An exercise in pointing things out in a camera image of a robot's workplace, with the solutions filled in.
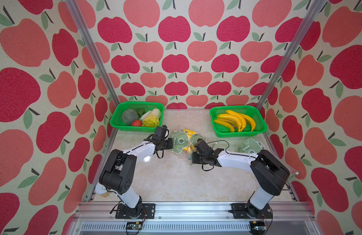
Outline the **yellow banana bunch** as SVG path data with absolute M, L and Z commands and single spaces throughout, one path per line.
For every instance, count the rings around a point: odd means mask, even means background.
M 227 128 L 230 133 L 253 132 L 256 129 L 256 122 L 252 117 L 232 110 L 226 110 L 224 113 L 218 114 L 213 122 Z

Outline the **zip-top bag with dinosaur print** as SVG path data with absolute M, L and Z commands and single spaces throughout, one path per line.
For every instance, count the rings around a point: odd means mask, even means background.
M 267 147 L 257 139 L 253 138 L 244 138 L 239 142 L 237 146 L 237 152 L 239 153 L 258 153 L 261 150 L 267 150 Z

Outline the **bananas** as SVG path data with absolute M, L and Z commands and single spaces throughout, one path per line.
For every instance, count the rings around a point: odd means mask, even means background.
M 181 132 L 186 133 L 189 140 L 189 145 L 185 147 L 184 150 L 191 153 L 194 148 L 194 144 L 202 137 L 197 132 L 188 129 L 182 129 Z

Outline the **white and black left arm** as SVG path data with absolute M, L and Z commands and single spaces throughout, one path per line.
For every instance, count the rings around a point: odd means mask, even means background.
M 160 151 L 173 148 L 173 142 L 168 136 L 167 126 L 158 126 L 141 144 L 126 150 L 111 151 L 95 186 L 95 192 L 99 195 L 112 193 L 120 199 L 112 210 L 116 211 L 117 216 L 145 216 L 143 200 L 132 187 L 136 164 L 152 155 L 161 159 L 158 154 Z

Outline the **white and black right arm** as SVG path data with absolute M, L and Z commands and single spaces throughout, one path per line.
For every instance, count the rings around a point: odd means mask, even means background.
M 271 152 L 234 153 L 223 148 L 213 149 L 203 139 L 198 139 L 191 154 L 194 164 L 212 167 L 233 167 L 253 173 L 258 187 L 247 203 L 231 204 L 229 213 L 235 219 L 272 219 L 273 210 L 269 202 L 279 196 L 290 176 L 289 169 Z

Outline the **yellow-green cabbage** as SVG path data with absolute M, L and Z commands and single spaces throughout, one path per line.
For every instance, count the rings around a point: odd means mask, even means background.
M 161 111 L 157 108 L 147 111 L 139 119 L 143 127 L 157 127 L 160 124 Z

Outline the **green basket with vegetables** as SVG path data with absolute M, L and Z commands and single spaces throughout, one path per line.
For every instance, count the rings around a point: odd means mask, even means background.
M 158 102 L 126 101 L 116 107 L 110 125 L 121 131 L 154 132 L 162 124 L 164 109 Z

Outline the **red tomato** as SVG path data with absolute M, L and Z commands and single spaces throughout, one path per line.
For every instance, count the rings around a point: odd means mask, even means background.
M 141 127 L 142 126 L 142 121 L 140 120 L 135 120 L 133 123 L 132 123 L 132 126 L 133 127 Z

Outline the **green pepper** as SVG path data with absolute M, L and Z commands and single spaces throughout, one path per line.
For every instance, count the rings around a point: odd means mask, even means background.
M 146 113 L 143 108 L 137 108 L 135 111 L 137 112 L 139 117 L 142 117 Z

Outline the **green broccoli head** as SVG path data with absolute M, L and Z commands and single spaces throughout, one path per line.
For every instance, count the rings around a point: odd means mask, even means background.
M 138 119 L 139 116 L 134 109 L 128 109 L 122 113 L 122 122 L 126 125 L 131 125 L 135 120 Z

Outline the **empty green plastic basket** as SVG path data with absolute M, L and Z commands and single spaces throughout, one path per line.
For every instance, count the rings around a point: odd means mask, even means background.
M 241 114 L 248 115 L 254 119 L 256 122 L 256 129 L 253 132 L 244 131 L 244 132 L 233 132 L 230 133 L 229 130 L 221 125 L 215 124 L 214 119 L 217 118 L 218 114 L 224 113 L 226 110 L 232 110 Z M 219 138 L 229 138 L 229 137 L 251 137 L 258 134 L 265 133 L 267 131 L 267 124 L 265 123 L 261 113 L 253 106 L 221 106 L 214 107 L 210 110 L 210 117 L 213 125 L 213 130 Z

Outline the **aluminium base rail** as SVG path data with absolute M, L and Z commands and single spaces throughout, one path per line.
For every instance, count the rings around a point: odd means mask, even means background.
M 265 218 L 239 218 L 232 202 L 156 202 L 140 230 L 118 219 L 114 202 L 81 203 L 67 235 L 320 235 L 307 203 L 272 202 Z

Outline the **aluminium frame post left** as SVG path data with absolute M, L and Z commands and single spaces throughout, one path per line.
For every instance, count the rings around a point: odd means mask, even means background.
M 65 2 L 71 13 L 71 16 L 73 17 L 74 22 L 76 23 L 76 26 L 79 29 L 79 32 L 85 42 L 85 45 L 88 48 L 91 58 L 95 64 L 99 74 L 101 75 L 102 80 L 104 81 L 107 91 L 108 91 L 110 97 L 112 98 L 113 103 L 117 106 L 118 104 L 120 104 L 120 101 L 117 97 L 117 94 L 115 92 L 115 88 L 110 79 L 110 76 L 104 66 L 103 60 L 97 49 L 97 46 L 95 45 L 95 42 L 91 37 L 89 28 L 87 27 L 87 24 L 83 18 L 83 14 L 77 4 L 77 1 L 65 1 Z

